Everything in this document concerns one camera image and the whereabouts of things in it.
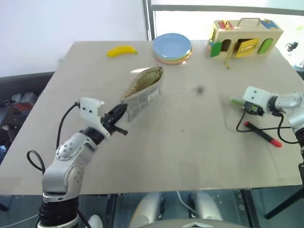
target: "blue plate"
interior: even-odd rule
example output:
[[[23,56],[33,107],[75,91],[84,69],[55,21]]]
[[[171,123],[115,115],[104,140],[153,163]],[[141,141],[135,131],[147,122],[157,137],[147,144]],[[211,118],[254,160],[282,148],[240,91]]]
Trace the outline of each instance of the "blue plate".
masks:
[[[160,58],[173,61],[183,58],[191,52],[191,42],[181,34],[168,33],[154,40],[153,50]]]

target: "metal handle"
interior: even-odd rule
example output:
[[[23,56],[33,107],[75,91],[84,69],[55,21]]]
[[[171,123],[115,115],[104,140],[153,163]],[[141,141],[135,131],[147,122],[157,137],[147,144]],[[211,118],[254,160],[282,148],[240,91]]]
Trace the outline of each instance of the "metal handle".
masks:
[[[239,20],[239,22],[237,23],[237,26],[239,26],[240,25],[240,23],[241,23],[241,21],[242,20],[258,20],[258,23],[257,23],[257,25],[256,26],[258,26],[259,25],[259,23],[261,22],[261,18],[242,18],[241,20]]]

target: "floor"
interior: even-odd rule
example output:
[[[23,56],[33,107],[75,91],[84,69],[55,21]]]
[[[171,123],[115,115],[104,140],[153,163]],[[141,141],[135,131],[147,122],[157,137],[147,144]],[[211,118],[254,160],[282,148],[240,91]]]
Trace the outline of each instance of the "floor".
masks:
[[[257,215],[261,228],[302,228],[304,223],[304,200],[301,199],[294,205],[275,216],[271,220],[264,218],[264,214],[273,209],[284,199],[288,198],[301,186],[289,186],[279,188],[254,189],[254,198]],[[225,221],[249,226],[244,203],[238,191],[235,190],[209,190],[209,195],[217,204]],[[190,191],[181,192],[184,202],[188,202]],[[129,193],[120,195],[117,199],[116,213],[113,228],[127,228],[133,212],[144,193]],[[162,219],[188,218],[188,210],[181,205],[176,192],[163,193],[165,198],[165,212]],[[38,212],[41,196],[1,196],[0,202],[9,206],[9,211],[0,211],[0,228],[2,226],[28,218]],[[107,197],[105,196],[80,196],[79,208],[86,218],[92,214],[99,215],[105,220]],[[14,228],[33,228],[37,218],[33,218]]]

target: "wooden toy house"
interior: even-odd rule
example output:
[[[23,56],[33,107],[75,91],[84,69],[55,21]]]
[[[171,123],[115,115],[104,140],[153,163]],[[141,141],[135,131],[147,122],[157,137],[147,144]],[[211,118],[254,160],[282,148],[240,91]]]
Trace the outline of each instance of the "wooden toy house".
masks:
[[[283,31],[271,20],[214,21],[208,52],[212,58],[266,57]]]

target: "pen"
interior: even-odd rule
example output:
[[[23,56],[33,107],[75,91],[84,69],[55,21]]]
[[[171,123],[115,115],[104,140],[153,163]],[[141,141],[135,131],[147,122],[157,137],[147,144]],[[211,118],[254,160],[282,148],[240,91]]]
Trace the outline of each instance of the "pen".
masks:
[[[252,123],[245,122],[244,124],[245,124],[246,127],[248,127],[249,129],[253,130],[255,133],[257,133],[259,136],[261,136],[263,139],[267,140],[268,142],[270,142],[274,146],[276,146],[276,147],[282,147],[282,144],[278,140],[276,140],[273,137],[271,137],[270,135],[266,134],[261,129],[259,129],[256,126],[254,126]]]

